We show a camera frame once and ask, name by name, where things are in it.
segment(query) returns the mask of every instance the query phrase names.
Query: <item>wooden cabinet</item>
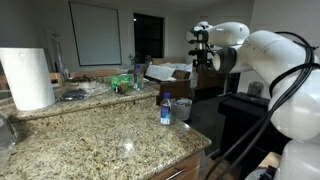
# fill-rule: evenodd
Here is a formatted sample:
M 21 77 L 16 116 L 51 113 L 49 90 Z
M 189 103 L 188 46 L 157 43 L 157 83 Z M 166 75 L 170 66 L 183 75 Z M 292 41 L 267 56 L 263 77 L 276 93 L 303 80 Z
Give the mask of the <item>wooden cabinet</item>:
M 160 174 L 151 178 L 151 180 L 198 180 L 200 156 L 198 152 L 187 159 L 181 161 L 177 165 L 161 172 Z

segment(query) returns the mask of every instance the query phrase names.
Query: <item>window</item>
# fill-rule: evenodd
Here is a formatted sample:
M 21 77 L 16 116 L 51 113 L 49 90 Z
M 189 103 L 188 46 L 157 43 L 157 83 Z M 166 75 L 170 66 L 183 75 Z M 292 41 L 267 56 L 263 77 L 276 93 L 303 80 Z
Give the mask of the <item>window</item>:
M 163 58 L 163 18 L 134 14 L 134 41 L 141 63 L 148 55 Z
M 80 66 L 121 64 L 118 11 L 70 2 Z

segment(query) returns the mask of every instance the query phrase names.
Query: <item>dark window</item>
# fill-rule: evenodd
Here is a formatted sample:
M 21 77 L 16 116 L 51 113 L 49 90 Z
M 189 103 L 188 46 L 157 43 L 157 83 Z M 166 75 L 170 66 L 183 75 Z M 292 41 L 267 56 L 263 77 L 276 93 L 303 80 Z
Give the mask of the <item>dark window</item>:
M 134 41 L 141 63 L 146 56 L 163 58 L 163 18 L 134 14 Z

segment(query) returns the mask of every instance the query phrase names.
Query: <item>granite countertop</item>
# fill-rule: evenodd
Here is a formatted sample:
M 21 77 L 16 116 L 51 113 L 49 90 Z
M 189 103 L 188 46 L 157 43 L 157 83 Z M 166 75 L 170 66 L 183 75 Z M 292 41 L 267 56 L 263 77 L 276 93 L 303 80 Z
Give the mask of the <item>granite countertop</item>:
M 66 90 L 68 90 L 68 88 L 56 90 L 55 96 L 58 98 L 61 93 Z M 34 111 L 19 111 L 16 109 L 13 101 L 11 100 L 9 101 L 9 103 L 3 103 L 2 105 L 0 105 L 0 111 L 8 115 L 13 122 L 19 122 L 53 116 L 57 114 L 70 113 L 89 108 L 101 107 L 115 103 L 128 102 L 136 99 L 154 97 L 158 94 L 159 92 L 157 90 L 148 86 L 140 91 L 130 90 L 124 95 L 116 94 L 111 90 L 96 89 L 95 91 L 93 91 L 90 98 L 81 101 L 57 101 L 55 104 L 47 108 Z
M 148 179 L 211 144 L 181 121 L 161 125 L 159 107 L 133 104 L 117 116 L 101 107 L 21 122 L 38 127 L 0 160 L 0 179 Z

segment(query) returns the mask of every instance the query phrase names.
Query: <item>whiteboard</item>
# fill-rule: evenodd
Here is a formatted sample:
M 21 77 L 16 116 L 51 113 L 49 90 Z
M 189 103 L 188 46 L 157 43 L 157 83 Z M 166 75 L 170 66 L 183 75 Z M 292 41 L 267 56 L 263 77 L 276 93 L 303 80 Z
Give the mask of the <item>whiteboard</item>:
M 121 64 L 118 10 L 70 2 L 80 66 Z

